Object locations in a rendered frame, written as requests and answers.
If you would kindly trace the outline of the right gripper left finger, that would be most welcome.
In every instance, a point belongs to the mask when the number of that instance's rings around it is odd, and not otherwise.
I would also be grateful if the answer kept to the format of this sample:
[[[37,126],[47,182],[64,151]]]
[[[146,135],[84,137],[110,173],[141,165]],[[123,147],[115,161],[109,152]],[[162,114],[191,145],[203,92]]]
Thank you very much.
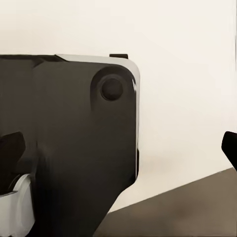
[[[21,131],[0,137],[0,190],[26,150]]]

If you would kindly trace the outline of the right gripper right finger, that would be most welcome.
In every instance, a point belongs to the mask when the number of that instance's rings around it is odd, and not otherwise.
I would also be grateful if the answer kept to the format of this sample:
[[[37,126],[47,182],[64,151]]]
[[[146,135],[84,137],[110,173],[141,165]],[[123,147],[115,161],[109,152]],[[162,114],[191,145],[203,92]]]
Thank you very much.
[[[221,148],[235,170],[237,170],[237,133],[225,132]]]

